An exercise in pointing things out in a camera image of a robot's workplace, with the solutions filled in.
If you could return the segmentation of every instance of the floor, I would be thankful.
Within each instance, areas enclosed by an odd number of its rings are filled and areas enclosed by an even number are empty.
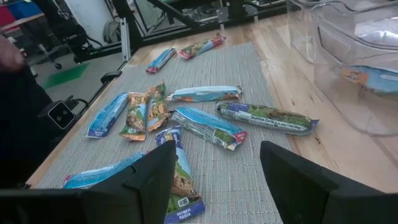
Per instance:
[[[64,55],[55,61],[62,64],[61,70],[57,70],[50,62],[34,66],[34,70],[39,74],[36,78],[39,85],[43,86],[51,75],[77,66],[73,61],[73,54]],[[89,65],[81,77],[45,90],[53,101],[65,100],[70,95],[73,95],[74,98],[90,101],[101,86],[100,78],[105,73],[117,70],[123,63],[123,60],[121,53],[118,53],[83,63],[88,63]],[[79,105],[76,107],[74,112],[79,112],[82,106]]]

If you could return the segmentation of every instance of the blue granola bar wrapper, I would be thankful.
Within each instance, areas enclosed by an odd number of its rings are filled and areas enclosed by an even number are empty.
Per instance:
[[[119,94],[108,106],[101,110],[88,128],[86,136],[89,138],[106,137],[117,118],[126,107],[128,96],[127,93]]]
[[[176,53],[175,49],[164,50],[147,68],[147,73],[158,73],[167,61]]]
[[[217,116],[191,107],[180,107],[172,112],[172,120],[193,134],[225,149],[235,150],[248,133]]]
[[[63,183],[64,189],[87,189],[91,186],[117,174],[122,171],[127,166],[133,164],[139,160],[144,153],[137,153],[127,159],[123,159],[120,162],[111,164],[107,167],[102,167],[99,169],[93,169],[81,172],[80,174],[73,174],[67,176]]]
[[[175,90],[167,101],[203,102],[215,100],[232,100],[242,97],[240,86],[201,86]]]
[[[174,182],[164,223],[177,223],[205,211],[205,204],[193,189],[191,168],[181,145],[181,126],[166,129],[156,135],[156,145],[168,140],[176,143],[177,160]]]

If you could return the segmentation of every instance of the green granola bar wrapper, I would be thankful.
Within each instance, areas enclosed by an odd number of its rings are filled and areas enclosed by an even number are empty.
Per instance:
[[[169,118],[165,102],[166,85],[164,81],[160,85],[152,87],[149,92],[152,97],[148,114],[148,130],[153,131],[163,126]]]
[[[312,133],[319,122],[298,113],[245,103],[218,103],[216,110],[224,118],[298,136]]]
[[[129,93],[129,111],[126,125],[120,132],[122,137],[133,141],[145,141],[149,96],[149,93]]]

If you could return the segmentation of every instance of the blue label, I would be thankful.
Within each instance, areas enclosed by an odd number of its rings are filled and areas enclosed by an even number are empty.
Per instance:
[[[164,219],[164,223],[178,223],[182,220],[186,220],[195,215],[199,215],[205,211],[205,204],[202,201],[198,201],[197,203],[183,207],[181,210],[166,215]]]

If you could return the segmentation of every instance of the white wall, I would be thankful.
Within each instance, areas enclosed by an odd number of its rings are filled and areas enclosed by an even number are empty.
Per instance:
[[[106,45],[102,37],[104,25],[112,21],[112,15],[104,0],[65,0],[76,21],[92,39]]]

